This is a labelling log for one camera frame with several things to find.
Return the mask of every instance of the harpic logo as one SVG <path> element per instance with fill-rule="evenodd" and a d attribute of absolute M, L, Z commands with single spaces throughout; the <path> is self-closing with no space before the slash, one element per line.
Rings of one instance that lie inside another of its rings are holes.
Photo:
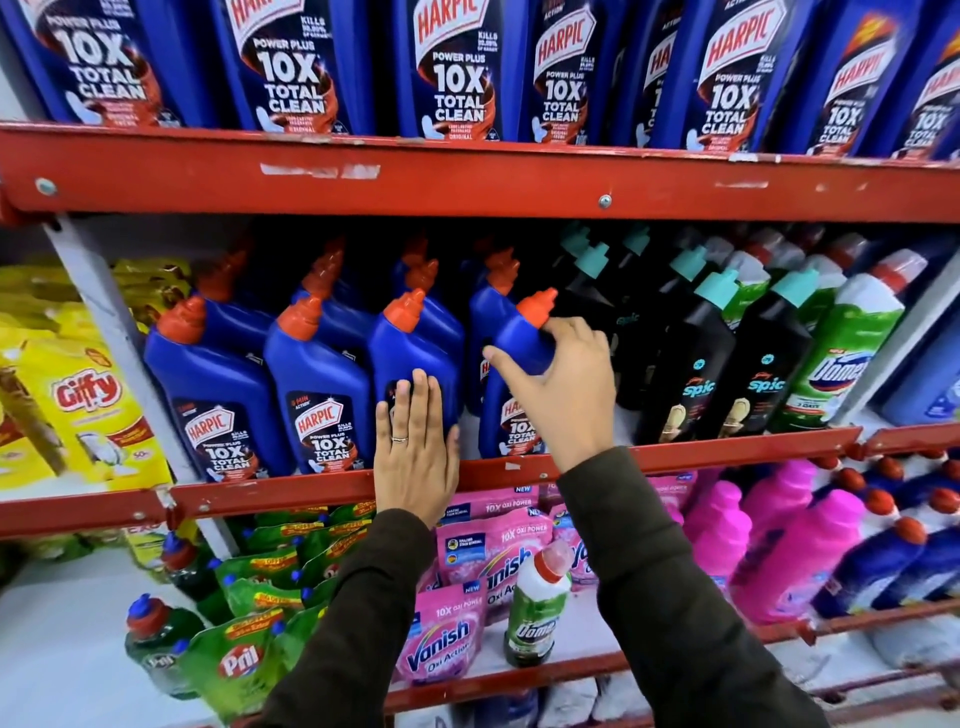
<path fill-rule="evenodd" d="M 489 4 L 490 0 L 419 0 L 413 18 L 417 65 L 439 43 L 483 27 Z"/>
<path fill-rule="evenodd" d="M 227 15 L 237 50 L 243 53 L 247 38 L 284 15 L 303 12 L 305 0 L 228 0 Z"/>
<path fill-rule="evenodd" d="M 783 0 L 763 0 L 717 28 L 707 44 L 700 84 L 731 63 L 765 52 L 785 17 Z"/>
<path fill-rule="evenodd" d="M 537 41 L 534 78 L 538 79 L 540 74 L 554 63 L 584 54 L 596 25 L 597 20 L 590 12 L 589 5 L 584 5 L 577 12 L 572 12 L 547 28 Z"/>
<path fill-rule="evenodd" d="M 893 60 L 896 53 L 897 46 L 891 38 L 844 63 L 833 78 L 833 86 L 830 87 L 827 103 L 829 104 L 837 96 L 842 96 L 858 86 L 874 84 L 879 81 L 880 76 L 890 65 L 890 61 Z"/>
<path fill-rule="evenodd" d="M 120 401 L 123 385 L 110 372 L 84 369 L 50 385 L 57 407 L 64 412 L 96 412 Z"/>

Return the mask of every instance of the red metal shelf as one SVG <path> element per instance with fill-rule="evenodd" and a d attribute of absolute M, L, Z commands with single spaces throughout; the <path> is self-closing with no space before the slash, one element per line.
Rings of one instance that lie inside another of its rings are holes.
<path fill-rule="evenodd" d="M 12 204 L 31 212 L 956 223 L 955 167 L 505 142 L 0 125 L 0 176 Z"/>

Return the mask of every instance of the product label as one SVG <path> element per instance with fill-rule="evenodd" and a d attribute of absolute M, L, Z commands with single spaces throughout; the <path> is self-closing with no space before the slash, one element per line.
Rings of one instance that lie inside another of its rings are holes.
<path fill-rule="evenodd" d="M 247 104 L 264 132 L 350 133 L 329 0 L 224 0 Z"/>
<path fill-rule="evenodd" d="M 414 109 L 423 136 L 502 138 L 494 86 L 503 78 L 501 3 L 408 0 L 407 11 L 417 65 Z"/>
<path fill-rule="evenodd" d="M 686 113 L 686 148 L 750 151 L 756 118 L 790 31 L 785 0 L 718 2 L 704 46 L 697 93 Z"/>
<path fill-rule="evenodd" d="M 900 131 L 894 159 L 927 159 L 949 131 L 960 104 L 960 30 L 927 79 L 913 112 Z"/>
<path fill-rule="evenodd" d="M 868 12 L 857 25 L 833 76 L 820 120 L 810 138 L 809 155 L 845 157 L 856 141 L 887 66 L 896 57 L 896 18 Z"/>
<path fill-rule="evenodd" d="M 148 58 L 133 0 L 19 0 L 46 66 L 77 121 L 179 127 L 181 116 Z"/>
<path fill-rule="evenodd" d="M 211 483 L 270 477 L 253 447 L 251 422 L 237 402 L 173 399 L 177 424 Z"/>
<path fill-rule="evenodd" d="M 353 402 L 344 395 L 287 392 L 286 415 L 305 460 L 314 473 L 360 470 L 366 465 L 357 450 Z"/>

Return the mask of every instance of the orange cap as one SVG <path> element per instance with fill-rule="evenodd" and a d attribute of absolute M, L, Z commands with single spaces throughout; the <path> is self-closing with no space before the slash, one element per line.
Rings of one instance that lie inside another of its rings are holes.
<path fill-rule="evenodd" d="M 276 325 L 293 339 L 309 341 L 317 333 L 320 317 L 324 315 L 323 303 L 317 296 L 300 299 L 276 317 Z"/>
<path fill-rule="evenodd" d="M 550 318 L 550 311 L 553 310 L 553 302 L 556 298 L 556 288 L 537 291 L 533 296 L 527 296 L 518 303 L 516 312 L 525 318 L 531 326 L 541 328 Z"/>
<path fill-rule="evenodd" d="M 897 522 L 894 523 L 894 530 L 908 544 L 923 546 L 926 543 L 926 529 L 917 519 L 909 517 L 897 519 Z"/>
<path fill-rule="evenodd" d="M 423 299 L 426 291 L 418 288 L 410 293 L 404 293 L 398 299 L 393 299 L 383 309 L 383 317 L 404 333 L 413 333 L 420 321 L 420 312 L 423 311 Z"/>
<path fill-rule="evenodd" d="M 204 337 L 205 325 L 206 301 L 191 296 L 164 311 L 156 322 L 156 330 L 177 344 L 196 344 Z"/>
<path fill-rule="evenodd" d="M 406 278 L 403 280 L 407 284 L 407 288 L 411 291 L 414 288 L 422 288 L 429 293 L 437 280 L 438 270 L 440 270 L 440 261 L 434 258 L 433 260 L 422 263 L 422 265 L 411 266 L 410 270 L 407 271 Z"/>

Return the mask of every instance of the cleaning product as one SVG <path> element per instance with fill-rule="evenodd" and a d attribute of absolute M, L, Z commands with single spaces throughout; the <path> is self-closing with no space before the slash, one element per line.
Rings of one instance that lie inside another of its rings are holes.
<path fill-rule="evenodd" d="M 516 573 L 514 603 L 503 634 L 503 652 L 514 667 L 534 667 L 553 651 L 557 623 L 573 582 L 573 550 L 566 541 L 555 541 Z"/>
<path fill-rule="evenodd" d="M 797 514 L 754 575 L 733 592 L 753 624 L 799 619 L 843 555 L 860 541 L 863 501 L 833 491 Z"/>
<path fill-rule="evenodd" d="M 763 433 L 813 347 L 797 311 L 817 277 L 812 270 L 788 273 L 747 308 L 733 354 L 697 423 L 698 439 Z"/>
<path fill-rule="evenodd" d="M 920 0 L 830 0 L 789 94 L 776 151 L 856 155 L 910 47 Z M 890 123 L 878 118 L 877 123 Z"/>
<path fill-rule="evenodd" d="M 548 288 L 523 299 L 493 338 L 528 375 L 543 374 L 553 361 L 553 338 L 540 331 L 550 317 L 557 291 Z M 544 443 L 496 369 L 487 376 L 480 415 L 481 457 L 543 452 Z"/>
<path fill-rule="evenodd" d="M 532 131 L 539 144 L 600 143 L 620 26 L 630 4 L 564 0 L 531 6 L 533 58 L 527 62 L 533 75 L 522 140 Z"/>
<path fill-rule="evenodd" d="M 122 128 L 219 125 L 196 17 L 206 10 L 129 2 L 0 8 L 55 121 Z"/>
<path fill-rule="evenodd" d="M 847 281 L 817 326 L 813 351 L 771 422 L 774 432 L 827 425 L 903 314 L 898 293 L 925 266 L 903 249 Z"/>
<path fill-rule="evenodd" d="M 811 605 L 826 619 L 869 610 L 925 546 L 926 531 L 920 522 L 899 519 L 893 528 L 848 551 Z"/>
<path fill-rule="evenodd" d="M 370 378 L 316 339 L 321 306 L 311 296 L 281 313 L 263 356 L 300 471 L 363 470 L 372 464 L 375 443 Z"/>
<path fill-rule="evenodd" d="M 865 157 L 942 159 L 960 103 L 960 2 L 927 3 L 914 43 L 867 130 Z"/>
<path fill-rule="evenodd" d="M 294 469 L 263 367 L 201 344 L 204 299 L 180 302 L 147 336 L 143 357 L 180 436 L 209 482 L 289 475 Z"/>
<path fill-rule="evenodd" d="M 172 608 L 162 600 L 142 595 L 127 613 L 127 656 L 143 667 L 156 688 L 177 700 L 191 700 L 197 694 L 171 654 L 174 644 L 189 640 L 204 630 L 203 621 L 188 609 Z"/>
<path fill-rule="evenodd" d="M 649 378 L 639 444 L 688 439 L 707 410 L 716 380 L 733 353 L 736 339 L 721 311 L 736 293 L 736 271 L 711 273 L 694 291 L 692 305 L 664 334 Z"/>
<path fill-rule="evenodd" d="M 373 366 L 373 396 L 385 400 L 393 410 L 396 383 L 405 379 L 412 387 L 413 371 L 423 369 L 440 383 L 446 432 L 460 416 L 459 372 L 446 352 L 414 333 L 425 296 L 422 289 L 404 293 L 377 317 L 367 342 Z"/>

